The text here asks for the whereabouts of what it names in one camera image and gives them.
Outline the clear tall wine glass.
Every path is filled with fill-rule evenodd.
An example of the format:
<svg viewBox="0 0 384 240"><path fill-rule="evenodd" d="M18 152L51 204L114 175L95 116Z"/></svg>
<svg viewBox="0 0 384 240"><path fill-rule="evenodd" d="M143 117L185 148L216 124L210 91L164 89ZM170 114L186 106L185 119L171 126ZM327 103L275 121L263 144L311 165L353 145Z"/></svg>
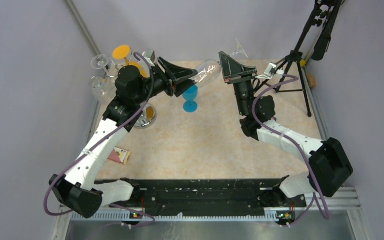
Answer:
<svg viewBox="0 0 384 240"><path fill-rule="evenodd" d="M247 52L244 50L240 41L236 38L236 50L230 56L234 59L244 57L249 59ZM198 87L203 88L207 84L214 82L222 72L221 63L219 60L206 60L201 63L197 68L197 75L191 78L192 82Z"/></svg>

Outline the chrome wine glass rack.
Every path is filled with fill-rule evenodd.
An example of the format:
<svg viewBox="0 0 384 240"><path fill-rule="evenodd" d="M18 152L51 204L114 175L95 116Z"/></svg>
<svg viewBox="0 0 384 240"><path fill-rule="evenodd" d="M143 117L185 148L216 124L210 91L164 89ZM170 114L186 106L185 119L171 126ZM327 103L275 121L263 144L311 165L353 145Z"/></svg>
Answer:
<svg viewBox="0 0 384 240"><path fill-rule="evenodd" d="M107 105L102 119L125 125L127 130L146 128L156 118L156 111L149 104L157 91L155 65L148 57L133 53L136 61L130 61L118 70L114 80L115 96Z"/></svg>

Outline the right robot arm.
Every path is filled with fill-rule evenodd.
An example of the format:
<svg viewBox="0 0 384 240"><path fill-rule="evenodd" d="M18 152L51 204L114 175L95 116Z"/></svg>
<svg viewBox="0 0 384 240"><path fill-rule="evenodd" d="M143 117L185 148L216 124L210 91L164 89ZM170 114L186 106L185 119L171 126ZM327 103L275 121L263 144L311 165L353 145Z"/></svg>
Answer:
<svg viewBox="0 0 384 240"><path fill-rule="evenodd" d="M271 144L303 161L307 171L284 177L273 192L279 206L287 206L298 195L318 193L331 198L353 174L353 167L339 140L311 138L278 124L274 120L275 102L268 89L255 96L252 81L257 68L246 66L227 53L218 53L223 80L232 85L243 133L259 142Z"/></svg>

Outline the blue plastic wine glass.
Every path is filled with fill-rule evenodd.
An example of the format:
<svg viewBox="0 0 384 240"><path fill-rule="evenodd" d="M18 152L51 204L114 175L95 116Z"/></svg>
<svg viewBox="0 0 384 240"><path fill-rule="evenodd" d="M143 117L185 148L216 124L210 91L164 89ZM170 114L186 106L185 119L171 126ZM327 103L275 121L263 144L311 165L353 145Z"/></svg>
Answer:
<svg viewBox="0 0 384 240"><path fill-rule="evenodd" d="M198 104L195 101L198 96L198 92L198 87L196 85L193 85L182 94L182 97L185 100L185 103L183 104L183 109L187 113L193 113L198 109Z"/></svg>

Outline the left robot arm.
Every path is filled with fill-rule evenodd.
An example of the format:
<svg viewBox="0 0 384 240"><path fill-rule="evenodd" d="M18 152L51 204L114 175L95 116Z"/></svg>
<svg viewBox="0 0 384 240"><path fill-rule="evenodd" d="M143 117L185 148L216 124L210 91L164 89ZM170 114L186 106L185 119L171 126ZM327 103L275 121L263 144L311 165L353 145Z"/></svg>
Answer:
<svg viewBox="0 0 384 240"><path fill-rule="evenodd" d="M162 57L158 57L156 65L149 66L148 78L133 64L123 66L115 80L116 96L104 111L93 137L78 159L49 181L57 200L86 219L113 203L136 206L141 194L131 180L97 184L97 175L116 145L134 128L147 102L160 93L181 96L195 84L192 79L196 75L196 69L172 64Z"/></svg>

